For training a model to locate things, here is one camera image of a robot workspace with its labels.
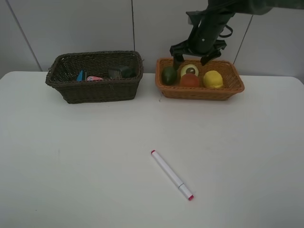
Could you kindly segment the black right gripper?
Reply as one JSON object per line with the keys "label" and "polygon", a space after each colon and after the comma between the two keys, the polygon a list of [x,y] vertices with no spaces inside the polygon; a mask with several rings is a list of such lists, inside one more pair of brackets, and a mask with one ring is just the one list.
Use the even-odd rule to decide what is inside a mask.
{"label": "black right gripper", "polygon": [[173,56],[175,71],[184,62],[183,55],[202,57],[200,59],[202,66],[220,57],[220,51],[224,50],[227,44],[218,37],[225,26],[225,22],[201,21],[200,24],[193,27],[187,40],[171,46],[170,53]]}

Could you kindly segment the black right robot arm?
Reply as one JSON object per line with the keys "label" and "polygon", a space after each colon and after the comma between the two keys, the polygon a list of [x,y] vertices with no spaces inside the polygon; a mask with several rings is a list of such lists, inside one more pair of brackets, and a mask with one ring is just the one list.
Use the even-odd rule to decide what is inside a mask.
{"label": "black right robot arm", "polygon": [[302,0],[209,0],[203,11],[187,11],[192,25],[187,40],[170,48],[175,70],[184,62],[184,55],[200,57],[204,66],[221,56],[227,46],[224,38],[232,35],[229,20],[236,14],[264,15],[272,8],[304,8]]}

